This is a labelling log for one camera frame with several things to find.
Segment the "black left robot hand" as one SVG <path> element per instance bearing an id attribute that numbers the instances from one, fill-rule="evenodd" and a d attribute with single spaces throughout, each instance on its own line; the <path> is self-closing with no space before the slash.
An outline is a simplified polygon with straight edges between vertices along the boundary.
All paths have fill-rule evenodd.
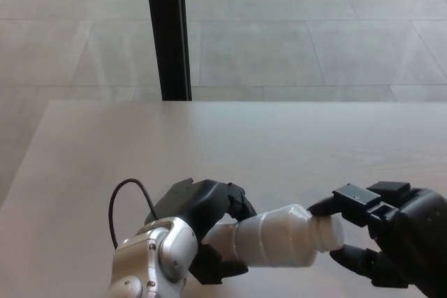
<path id="1" fill-rule="evenodd" d="M 192 178 L 173 184 L 155 204 L 155 214 L 148 214 L 145 224 L 160 218 L 178 217 L 195 232 L 198 253 L 189 272 L 203 285 L 221 284 L 223 278 L 240 276 L 249 271 L 240 261 L 225 261 L 212 246 L 202 239 L 228 214 L 237 221 L 256 216 L 256 210 L 245 197 L 245 190 L 233 183 L 211 179 L 194 182 Z"/>

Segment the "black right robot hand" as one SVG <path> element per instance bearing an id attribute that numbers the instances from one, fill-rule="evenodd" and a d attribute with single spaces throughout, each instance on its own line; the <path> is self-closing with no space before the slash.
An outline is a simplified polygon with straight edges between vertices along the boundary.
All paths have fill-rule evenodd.
<path id="1" fill-rule="evenodd" d="M 446 296 L 446 198 L 440 193 L 408 182 L 346 184 L 308 210 L 366 227 L 380 248 L 344 244 L 330 252 L 339 265 L 378 288 L 414 285 L 426 297 Z"/>

